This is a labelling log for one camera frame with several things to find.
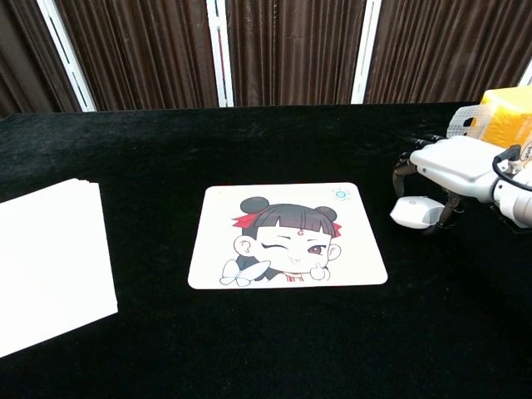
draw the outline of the black table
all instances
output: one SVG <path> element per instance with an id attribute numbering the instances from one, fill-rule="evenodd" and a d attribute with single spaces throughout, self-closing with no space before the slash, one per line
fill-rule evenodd
<path id="1" fill-rule="evenodd" d="M 433 238 L 389 217 L 404 139 L 444 135 L 462 105 L 2 121 L 0 200 L 100 184 L 119 312 L 0 359 L 0 397 L 530 397 L 532 237 L 480 204 Z M 206 188 L 335 181 L 361 191 L 386 284 L 189 288 Z"/>

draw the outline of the white paper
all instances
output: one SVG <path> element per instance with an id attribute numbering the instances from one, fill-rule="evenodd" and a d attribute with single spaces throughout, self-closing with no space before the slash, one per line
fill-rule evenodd
<path id="1" fill-rule="evenodd" d="M 0 357 L 117 311 L 97 184 L 0 204 Z"/>
<path id="2" fill-rule="evenodd" d="M 296 206 L 285 227 L 260 227 L 250 238 L 234 224 L 247 214 L 242 202 L 253 197 Z M 332 209 L 336 219 L 323 219 L 319 207 Z M 302 219 L 309 227 L 337 224 L 339 235 L 301 229 Z M 243 265 L 242 257 L 254 259 Z M 188 281 L 196 289 L 373 285 L 385 283 L 387 271 L 353 183 L 216 186 L 205 193 Z"/>

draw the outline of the white bow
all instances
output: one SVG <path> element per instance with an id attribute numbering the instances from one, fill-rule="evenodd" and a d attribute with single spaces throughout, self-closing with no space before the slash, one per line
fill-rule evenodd
<path id="1" fill-rule="evenodd" d="M 239 287 L 247 287 L 258 276 L 264 274 L 264 272 L 268 270 L 269 265 L 269 260 L 265 260 L 264 262 L 259 262 L 244 270 L 240 270 L 237 263 L 231 259 L 225 264 L 222 278 L 219 281 L 223 285 L 229 285 L 235 281 Z"/>

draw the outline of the black hair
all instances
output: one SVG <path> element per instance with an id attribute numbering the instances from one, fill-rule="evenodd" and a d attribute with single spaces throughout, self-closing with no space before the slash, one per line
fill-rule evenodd
<path id="1" fill-rule="evenodd" d="M 336 236 L 334 220 L 337 218 L 336 212 L 327 206 L 318 206 L 309 208 L 295 204 L 274 204 L 270 205 L 264 197 L 247 198 L 240 204 L 240 209 L 246 214 L 259 214 L 255 221 L 249 226 L 242 228 L 242 235 L 247 235 L 257 239 L 259 227 L 276 226 L 293 227 L 295 229 L 305 229 L 312 231 L 323 231 L 332 237 Z M 240 270 L 256 264 L 258 260 L 255 257 L 238 256 L 236 263 Z M 277 274 L 278 270 L 269 268 L 256 280 L 267 278 L 271 280 Z"/>

